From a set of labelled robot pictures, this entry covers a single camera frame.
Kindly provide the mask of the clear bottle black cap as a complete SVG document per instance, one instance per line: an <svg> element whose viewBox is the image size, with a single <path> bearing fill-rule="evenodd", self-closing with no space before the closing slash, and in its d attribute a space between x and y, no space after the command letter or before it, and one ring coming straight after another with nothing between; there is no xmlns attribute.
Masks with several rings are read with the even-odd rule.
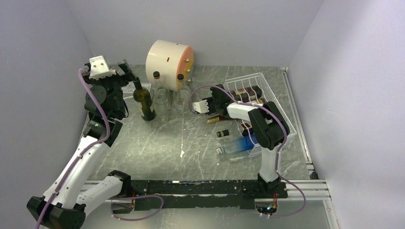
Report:
<svg viewBox="0 0 405 229"><path fill-rule="evenodd" d="M169 90L162 87L153 88L153 104L156 115L163 123L168 123L170 119L170 93Z"/></svg>

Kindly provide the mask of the dark green wine bottle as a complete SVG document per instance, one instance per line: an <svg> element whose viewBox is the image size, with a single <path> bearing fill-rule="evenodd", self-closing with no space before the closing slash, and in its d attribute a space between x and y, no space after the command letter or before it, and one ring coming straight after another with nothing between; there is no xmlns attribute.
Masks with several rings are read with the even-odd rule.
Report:
<svg viewBox="0 0 405 229"><path fill-rule="evenodd" d="M139 112L143 120L152 121L156 117L155 110L153 108L153 102L150 92L147 88L143 87L140 79L134 83L135 90L133 92L133 98L140 104Z"/></svg>

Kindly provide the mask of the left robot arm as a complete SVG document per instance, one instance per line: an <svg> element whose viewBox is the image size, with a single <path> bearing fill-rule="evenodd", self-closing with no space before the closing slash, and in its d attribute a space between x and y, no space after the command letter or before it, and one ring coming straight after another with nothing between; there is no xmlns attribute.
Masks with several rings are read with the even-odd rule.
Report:
<svg viewBox="0 0 405 229"><path fill-rule="evenodd" d="M103 56L98 56L79 70L89 120L62 173L42 196L31 197L27 203L36 228L78 229L106 200L133 196L130 176L117 170L100 184L82 191L98 160L115 142L122 128L121 120L129 115L122 87L139 81L126 60L119 62L118 67L120 73L110 68Z"/></svg>

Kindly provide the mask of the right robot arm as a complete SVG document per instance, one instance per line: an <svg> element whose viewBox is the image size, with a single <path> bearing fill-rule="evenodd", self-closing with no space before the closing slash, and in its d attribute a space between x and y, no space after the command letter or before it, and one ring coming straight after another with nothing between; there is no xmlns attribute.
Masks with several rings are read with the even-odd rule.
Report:
<svg viewBox="0 0 405 229"><path fill-rule="evenodd" d="M262 197L270 197L281 182L278 169L280 151L289 134L283 116L274 102L263 105L244 103L236 100L221 85L211 85L210 91L213 101L209 102L209 111L250 123L256 141L262 148L257 190Z"/></svg>

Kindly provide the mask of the clear bottle yellow label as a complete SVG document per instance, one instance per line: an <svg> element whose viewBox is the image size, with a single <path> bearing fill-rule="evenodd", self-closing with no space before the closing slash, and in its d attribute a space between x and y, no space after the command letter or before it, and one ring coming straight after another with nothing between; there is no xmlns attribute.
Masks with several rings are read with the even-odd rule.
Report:
<svg viewBox="0 0 405 229"><path fill-rule="evenodd" d="M165 80L162 78L159 71L153 72L153 80L152 90L156 91L158 89L168 89Z"/></svg>

